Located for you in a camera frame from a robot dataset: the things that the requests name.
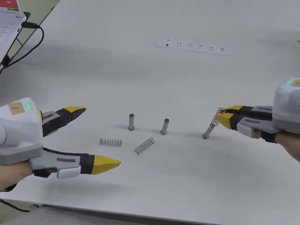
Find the power strip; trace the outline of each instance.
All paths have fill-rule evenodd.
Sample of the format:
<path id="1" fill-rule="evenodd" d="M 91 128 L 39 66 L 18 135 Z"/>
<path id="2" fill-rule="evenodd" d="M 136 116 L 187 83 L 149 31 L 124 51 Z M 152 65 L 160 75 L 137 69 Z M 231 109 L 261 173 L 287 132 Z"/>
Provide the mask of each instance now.
<path id="1" fill-rule="evenodd" d="M 203 45 L 191 42 L 173 41 L 171 39 L 159 38 L 156 40 L 155 46 L 162 48 L 180 49 L 199 53 L 208 53 L 215 55 L 232 56 L 232 49 L 229 47 L 218 45 Z"/>

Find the laptop keyboard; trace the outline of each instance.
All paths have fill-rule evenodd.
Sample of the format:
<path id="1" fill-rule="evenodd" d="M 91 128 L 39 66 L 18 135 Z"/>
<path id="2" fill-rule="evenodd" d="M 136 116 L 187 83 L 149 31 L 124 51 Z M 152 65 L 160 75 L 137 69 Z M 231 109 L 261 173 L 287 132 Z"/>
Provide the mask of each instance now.
<path id="1" fill-rule="evenodd" d="M 0 45 L 4 43 L 5 39 L 11 32 L 11 28 L 15 25 L 15 21 L 3 23 L 0 22 Z"/>

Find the metal bolt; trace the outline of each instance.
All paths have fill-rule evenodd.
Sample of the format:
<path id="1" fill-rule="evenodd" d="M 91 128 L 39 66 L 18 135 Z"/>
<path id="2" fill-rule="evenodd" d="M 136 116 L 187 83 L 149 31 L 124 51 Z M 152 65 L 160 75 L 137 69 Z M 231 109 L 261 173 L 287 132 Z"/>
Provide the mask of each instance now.
<path id="1" fill-rule="evenodd" d="M 164 120 L 163 128 L 160 131 L 161 135 L 166 135 L 167 134 L 167 128 L 168 128 L 168 125 L 169 125 L 169 121 L 170 120 L 168 118 Z"/>
<path id="2" fill-rule="evenodd" d="M 204 140 L 208 139 L 209 136 L 210 136 L 210 134 L 211 134 L 211 132 L 212 132 L 212 130 L 213 130 L 215 127 L 216 127 L 216 126 L 215 126 L 213 123 L 211 123 L 210 126 L 209 126 L 209 127 L 207 128 L 207 130 L 205 131 L 205 133 L 202 134 L 202 138 L 203 138 Z"/>
<path id="3" fill-rule="evenodd" d="M 135 127 L 134 127 L 134 119 L 135 119 L 135 116 L 133 114 L 130 114 L 129 115 L 129 126 L 128 126 L 128 130 L 129 131 L 133 131 L 135 129 Z"/>

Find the human hand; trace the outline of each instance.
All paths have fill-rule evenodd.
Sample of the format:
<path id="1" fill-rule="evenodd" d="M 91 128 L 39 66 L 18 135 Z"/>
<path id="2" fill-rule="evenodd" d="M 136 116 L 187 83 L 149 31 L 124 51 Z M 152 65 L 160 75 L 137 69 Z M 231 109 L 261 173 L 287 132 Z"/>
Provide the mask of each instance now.
<path id="1" fill-rule="evenodd" d="M 30 175 L 32 175 L 32 169 L 28 162 L 0 165 L 0 190 L 8 188 Z"/>
<path id="2" fill-rule="evenodd" d="M 298 162 L 300 162 L 300 135 L 291 133 L 279 133 L 275 141 Z"/>

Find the coil spring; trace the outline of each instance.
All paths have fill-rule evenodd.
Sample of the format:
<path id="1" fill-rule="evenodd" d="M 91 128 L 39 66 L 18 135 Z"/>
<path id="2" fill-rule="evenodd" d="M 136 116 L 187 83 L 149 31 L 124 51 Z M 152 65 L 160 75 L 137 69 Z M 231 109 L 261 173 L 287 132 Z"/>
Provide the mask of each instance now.
<path id="1" fill-rule="evenodd" d="M 225 112 L 226 112 L 226 109 L 220 107 L 220 108 L 218 108 L 218 110 L 216 112 L 216 115 L 219 115 L 219 114 L 222 114 L 222 113 L 225 113 Z M 216 116 L 214 116 L 214 118 L 211 121 L 211 126 L 216 127 L 218 124 L 219 124 L 219 121 L 216 119 Z"/>
<path id="2" fill-rule="evenodd" d="M 146 140 L 143 144 L 141 144 L 139 147 L 135 149 L 136 154 L 140 154 L 142 151 L 146 150 L 148 147 L 153 145 L 155 143 L 155 140 L 151 137 L 148 140 Z"/>
<path id="3" fill-rule="evenodd" d="M 122 140 L 121 139 L 100 138 L 99 144 L 103 145 L 103 146 L 121 147 L 122 146 Z"/>

